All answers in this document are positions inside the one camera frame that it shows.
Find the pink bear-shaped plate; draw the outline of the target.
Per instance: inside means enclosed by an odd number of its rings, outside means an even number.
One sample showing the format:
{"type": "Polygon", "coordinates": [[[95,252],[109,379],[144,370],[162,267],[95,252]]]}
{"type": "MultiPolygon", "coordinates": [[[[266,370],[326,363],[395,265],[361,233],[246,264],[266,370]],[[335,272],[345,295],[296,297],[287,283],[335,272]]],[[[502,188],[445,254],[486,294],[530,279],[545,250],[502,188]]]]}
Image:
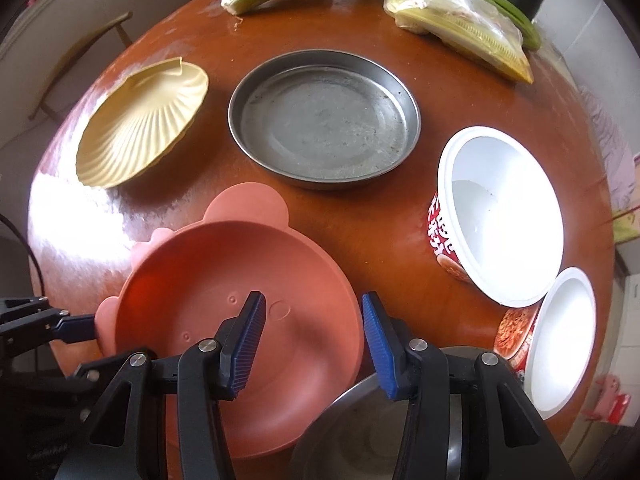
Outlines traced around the pink bear-shaped plate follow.
{"type": "Polygon", "coordinates": [[[265,296],[247,385],[221,407],[236,460],[294,444],[355,381],[363,329],[352,285],[320,246],[291,228],[288,206],[270,186],[227,188],[200,221],[155,230],[131,260],[122,290],[96,310],[107,356],[140,347],[176,356],[213,336],[251,292],[265,296]]]}

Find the steel bowl near gripper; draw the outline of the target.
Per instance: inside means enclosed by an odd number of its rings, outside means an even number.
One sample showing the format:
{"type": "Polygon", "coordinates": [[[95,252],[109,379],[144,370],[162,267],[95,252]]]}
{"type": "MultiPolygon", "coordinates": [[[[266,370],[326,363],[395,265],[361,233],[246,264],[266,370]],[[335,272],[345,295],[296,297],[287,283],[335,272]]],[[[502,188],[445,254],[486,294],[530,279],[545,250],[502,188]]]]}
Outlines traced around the steel bowl near gripper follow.
{"type": "MultiPolygon", "coordinates": [[[[475,362],[498,364],[498,354],[474,347],[442,349],[449,372],[447,479],[489,476],[488,437],[475,362]]],[[[375,374],[334,401],[296,444],[291,479],[390,479],[405,432],[408,400],[390,400],[375,374]]]]}

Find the small red white bowl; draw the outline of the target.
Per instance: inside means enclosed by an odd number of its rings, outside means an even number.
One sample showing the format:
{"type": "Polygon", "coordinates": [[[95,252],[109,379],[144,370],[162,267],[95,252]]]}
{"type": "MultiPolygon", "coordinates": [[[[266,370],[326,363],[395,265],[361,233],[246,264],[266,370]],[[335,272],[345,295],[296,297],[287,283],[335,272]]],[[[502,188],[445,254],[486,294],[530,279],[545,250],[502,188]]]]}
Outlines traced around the small red white bowl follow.
{"type": "Polygon", "coordinates": [[[588,367],[597,331],[596,297],[583,270],[567,268],[538,304],[506,310],[494,351],[508,362],[544,419],[559,413],[588,367]]]}

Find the large red white bowl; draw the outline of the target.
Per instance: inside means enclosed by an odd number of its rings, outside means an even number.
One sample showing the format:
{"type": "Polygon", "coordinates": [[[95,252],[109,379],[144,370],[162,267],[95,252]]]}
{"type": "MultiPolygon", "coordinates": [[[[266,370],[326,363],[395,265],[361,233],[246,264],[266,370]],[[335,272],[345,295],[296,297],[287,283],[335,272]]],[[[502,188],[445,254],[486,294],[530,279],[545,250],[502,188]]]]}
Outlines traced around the large red white bowl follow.
{"type": "Polygon", "coordinates": [[[547,174],[520,142],[484,126],[460,130],[442,150],[426,236],[443,269],[508,308],[541,300],[563,258],[547,174]]]}

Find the yellow shell-shaped plate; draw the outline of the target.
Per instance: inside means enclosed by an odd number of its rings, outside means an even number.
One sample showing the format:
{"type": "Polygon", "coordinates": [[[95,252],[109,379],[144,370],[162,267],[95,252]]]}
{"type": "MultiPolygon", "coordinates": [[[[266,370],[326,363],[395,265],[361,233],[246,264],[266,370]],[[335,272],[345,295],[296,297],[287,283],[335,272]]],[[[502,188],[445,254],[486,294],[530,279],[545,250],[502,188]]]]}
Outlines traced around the yellow shell-shaped plate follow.
{"type": "Polygon", "coordinates": [[[156,164],[189,129],[208,85],[206,71],[183,58],[127,76],[88,120],[76,155],[78,180],[114,188],[156,164]]]}

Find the curved wooden chair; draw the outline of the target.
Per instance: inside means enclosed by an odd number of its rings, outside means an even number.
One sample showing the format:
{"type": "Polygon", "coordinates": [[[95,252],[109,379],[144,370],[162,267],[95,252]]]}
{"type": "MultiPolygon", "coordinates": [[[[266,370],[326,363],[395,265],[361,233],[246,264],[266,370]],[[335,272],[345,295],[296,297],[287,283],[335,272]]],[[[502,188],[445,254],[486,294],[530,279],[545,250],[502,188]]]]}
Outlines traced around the curved wooden chair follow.
{"type": "Polygon", "coordinates": [[[41,88],[36,92],[36,98],[30,108],[28,120],[34,120],[39,112],[43,112],[59,125],[63,121],[63,118],[56,110],[47,104],[48,95],[76,63],[110,30],[117,32],[120,42],[125,49],[129,48],[132,45],[132,40],[122,24],[131,20],[133,16],[134,12],[132,11],[120,14],[117,18],[113,18],[92,32],[88,32],[87,35],[82,36],[72,44],[70,48],[61,55],[58,62],[54,64],[52,70],[50,70],[46,79],[43,81],[41,88]]]}

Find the round metal pan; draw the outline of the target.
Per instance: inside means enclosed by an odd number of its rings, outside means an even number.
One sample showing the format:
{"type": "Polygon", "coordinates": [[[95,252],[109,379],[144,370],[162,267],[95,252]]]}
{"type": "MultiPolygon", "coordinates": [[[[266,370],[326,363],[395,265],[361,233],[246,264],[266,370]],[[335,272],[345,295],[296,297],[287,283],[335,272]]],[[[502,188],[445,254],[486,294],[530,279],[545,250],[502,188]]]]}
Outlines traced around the round metal pan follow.
{"type": "Polygon", "coordinates": [[[418,102],[384,66],[344,51],[270,58],[236,86],[228,126],[239,149],[275,177],[334,190],[389,174],[416,148],[418,102]]]}

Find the plastic bag of yellow noodles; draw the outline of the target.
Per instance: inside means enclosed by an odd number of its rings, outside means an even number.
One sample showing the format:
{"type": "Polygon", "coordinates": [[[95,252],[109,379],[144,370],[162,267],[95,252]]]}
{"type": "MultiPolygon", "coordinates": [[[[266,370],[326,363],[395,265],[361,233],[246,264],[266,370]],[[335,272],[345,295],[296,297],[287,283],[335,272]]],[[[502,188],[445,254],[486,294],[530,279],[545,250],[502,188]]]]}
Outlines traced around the plastic bag of yellow noodles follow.
{"type": "Polygon", "coordinates": [[[520,30],[487,1],[385,0],[384,10],[402,29],[432,34],[513,81],[534,81],[520,30]]]}

